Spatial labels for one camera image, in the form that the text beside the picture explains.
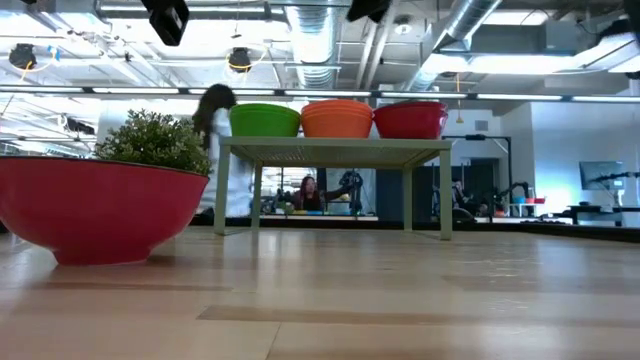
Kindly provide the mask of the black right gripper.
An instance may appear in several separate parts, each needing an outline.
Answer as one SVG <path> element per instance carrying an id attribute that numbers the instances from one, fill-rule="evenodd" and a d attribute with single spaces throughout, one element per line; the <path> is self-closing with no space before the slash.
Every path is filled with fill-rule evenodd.
<path id="1" fill-rule="evenodd" d="M 379 23 L 391 6 L 392 0 L 352 0 L 347 12 L 349 22 L 367 17 L 374 23 Z"/>

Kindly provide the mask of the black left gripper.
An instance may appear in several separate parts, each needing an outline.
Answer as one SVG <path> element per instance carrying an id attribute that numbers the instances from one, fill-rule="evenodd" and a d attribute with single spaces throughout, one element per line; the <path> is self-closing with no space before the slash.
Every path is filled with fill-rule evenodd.
<path id="1" fill-rule="evenodd" d="M 185 0 L 141 0 L 149 23 L 166 46 L 179 46 L 189 20 Z"/>

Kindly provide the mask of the long ceiling light strip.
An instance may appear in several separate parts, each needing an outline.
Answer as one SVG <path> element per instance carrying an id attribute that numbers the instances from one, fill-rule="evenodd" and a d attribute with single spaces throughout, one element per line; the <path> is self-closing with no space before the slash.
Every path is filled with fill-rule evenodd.
<path id="1" fill-rule="evenodd" d="M 77 86 L 29 86 L 0 85 L 0 93 L 38 94 L 52 96 L 129 96 L 131 98 L 195 97 L 206 92 L 205 88 L 169 87 L 77 87 Z M 459 92 L 402 92 L 364 90 L 309 90 L 309 89 L 236 89 L 237 96 L 244 97 L 305 97 L 305 98 L 375 98 L 395 100 L 460 100 L 460 101 L 524 101 L 524 102 L 579 102 L 640 104 L 640 96 L 611 95 L 542 95 Z"/>

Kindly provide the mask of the green artificial shrub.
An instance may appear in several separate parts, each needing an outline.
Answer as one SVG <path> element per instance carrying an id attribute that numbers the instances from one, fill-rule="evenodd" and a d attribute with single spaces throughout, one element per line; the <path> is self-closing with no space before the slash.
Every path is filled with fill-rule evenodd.
<path id="1" fill-rule="evenodd" d="M 123 125 L 98 141 L 97 159 L 160 166 L 208 176 L 212 161 L 205 137 L 188 118 L 146 109 L 129 110 Z"/>

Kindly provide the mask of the pale green perforated metal shelf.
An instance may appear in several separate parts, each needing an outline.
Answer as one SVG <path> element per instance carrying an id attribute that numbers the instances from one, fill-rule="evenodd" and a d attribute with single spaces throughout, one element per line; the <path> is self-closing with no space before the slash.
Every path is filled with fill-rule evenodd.
<path id="1" fill-rule="evenodd" d="M 400 169 L 403 172 L 403 226 L 413 229 L 413 170 L 438 158 L 440 167 L 440 239 L 453 235 L 452 143 L 424 139 L 306 137 L 223 137 L 219 140 L 214 233 L 225 236 L 230 159 L 249 162 L 254 170 L 250 225 L 260 226 L 262 170 L 265 167 Z"/>

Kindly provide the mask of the person walking past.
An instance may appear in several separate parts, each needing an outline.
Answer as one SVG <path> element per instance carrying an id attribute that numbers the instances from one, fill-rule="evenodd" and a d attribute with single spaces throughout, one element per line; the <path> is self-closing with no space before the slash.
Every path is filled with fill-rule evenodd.
<path id="1" fill-rule="evenodd" d="M 236 96 L 228 86 L 214 84 L 201 96 L 192 116 L 195 132 L 203 136 L 202 148 L 211 162 L 209 183 L 203 192 L 197 214 L 210 219 L 213 219 L 216 206 L 219 140 L 231 136 L 230 110 L 236 104 Z M 226 196 L 227 217 L 244 217 L 250 213 L 251 183 L 252 167 L 248 162 L 231 155 Z"/>

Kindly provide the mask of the black metal stand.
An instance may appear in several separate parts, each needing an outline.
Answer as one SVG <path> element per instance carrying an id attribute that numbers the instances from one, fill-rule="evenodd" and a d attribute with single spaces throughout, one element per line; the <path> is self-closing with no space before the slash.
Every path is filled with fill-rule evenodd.
<path id="1" fill-rule="evenodd" d="M 509 214 L 513 198 L 512 139 L 483 134 L 448 135 L 456 158 L 454 176 L 466 198 L 463 207 L 492 222 Z"/>

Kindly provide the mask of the person seated behind shelf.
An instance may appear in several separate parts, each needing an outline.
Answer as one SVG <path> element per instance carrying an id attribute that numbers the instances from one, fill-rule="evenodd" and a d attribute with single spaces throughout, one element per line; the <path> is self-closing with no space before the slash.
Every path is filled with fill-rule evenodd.
<path id="1" fill-rule="evenodd" d="M 306 176 L 302 179 L 299 190 L 293 194 L 292 203 L 295 210 L 322 211 L 328 202 L 349 193 L 351 189 L 352 187 L 347 185 L 333 191 L 321 191 L 315 179 Z"/>

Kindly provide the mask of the person seated in shadow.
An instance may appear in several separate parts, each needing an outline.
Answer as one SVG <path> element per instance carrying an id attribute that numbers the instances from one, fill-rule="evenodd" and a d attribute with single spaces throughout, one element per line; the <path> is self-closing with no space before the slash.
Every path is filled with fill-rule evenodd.
<path id="1" fill-rule="evenodd" d="M 464 190 L 463 183 L 458 178 L 452 179 L 452 196 L 455 208 L 466 210 L 473 216 L 480 213 L 480 203 L 474 198 L 473 194 L 469 194 Z"/>

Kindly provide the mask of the background work table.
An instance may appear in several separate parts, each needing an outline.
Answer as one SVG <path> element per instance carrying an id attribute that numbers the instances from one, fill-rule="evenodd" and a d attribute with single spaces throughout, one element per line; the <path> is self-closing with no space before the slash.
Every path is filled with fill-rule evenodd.
<path id="1" fill-rule="evenodd" d="M 261 214 L 261 219 L 270 220 L 320 220 L 320 221 L 378 221 L 373 215 L 351 215 L 347 212 L 324 213 L 321 211 L 295 210 L 292 213 L 276 212 L 273 214 Z"/>

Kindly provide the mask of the white cart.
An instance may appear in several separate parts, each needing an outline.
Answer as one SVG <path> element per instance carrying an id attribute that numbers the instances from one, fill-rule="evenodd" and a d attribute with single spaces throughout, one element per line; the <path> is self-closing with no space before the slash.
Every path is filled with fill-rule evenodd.
<path id="1" fill-rule="evenodd" d="M 508 204 L 508 210 L 513 217 L 533 218 L 536 217 L 536 210 L 545 203 L 544 197 L 516 196 L 513 202 Z"/>

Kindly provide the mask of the dark background desk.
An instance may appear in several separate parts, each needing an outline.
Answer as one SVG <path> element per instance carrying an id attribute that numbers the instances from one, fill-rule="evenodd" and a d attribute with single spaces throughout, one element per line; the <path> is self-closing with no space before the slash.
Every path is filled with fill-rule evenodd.
<path id="1" fill-rule="evenodd" d="M 604 207 L 599 205 L 575 205 L 569 207 L 568 213 L 573 225 L 579 225 L 581 221 L 595 221 L 611 222 L 615 227 L 622 227 L 624 223 L 623 214 L 640 214 L 640 207 Z"/>

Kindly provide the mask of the ribbed silver ventilation duct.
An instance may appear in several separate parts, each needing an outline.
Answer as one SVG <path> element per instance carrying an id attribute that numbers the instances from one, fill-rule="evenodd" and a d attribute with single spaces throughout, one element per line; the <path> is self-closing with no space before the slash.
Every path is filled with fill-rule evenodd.
<path id="1" fill-rule="evenodd" d="M 293 58 L 299 84 L 306 89 L 329 89 L 335 84 L 334 61 L 339 11 L 331 7 L 290 6 L 285 14 L 291 27 Z"/>

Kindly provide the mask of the smooth silver ventilation duct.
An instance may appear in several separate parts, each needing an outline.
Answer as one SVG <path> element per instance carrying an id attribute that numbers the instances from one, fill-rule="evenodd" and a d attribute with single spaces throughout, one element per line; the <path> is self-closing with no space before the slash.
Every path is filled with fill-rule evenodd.
<path id="1" fill-rule="evenodd" d="M 469 51 L 472 36 L 499 7 L 502 0 L 455 0 L 449 14 L 431 24 L 425 32 L 421 50 L 424 61 L 405 82 L 403 89 L 409 92 L 427 91 L 443 70 L 437 70 L 435 55 L 447 47 L 456 51 Z"/>

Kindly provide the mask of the dark wall monitor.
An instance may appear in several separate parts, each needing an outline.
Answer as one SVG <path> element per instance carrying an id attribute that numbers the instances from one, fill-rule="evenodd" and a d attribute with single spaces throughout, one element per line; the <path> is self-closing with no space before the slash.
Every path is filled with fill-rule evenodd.
<path id="1" fill-rule="evenodd" d="M 583 190 L 624 190 L 624 165 L 620 161 L 582 161 L 579 163 Z"/>

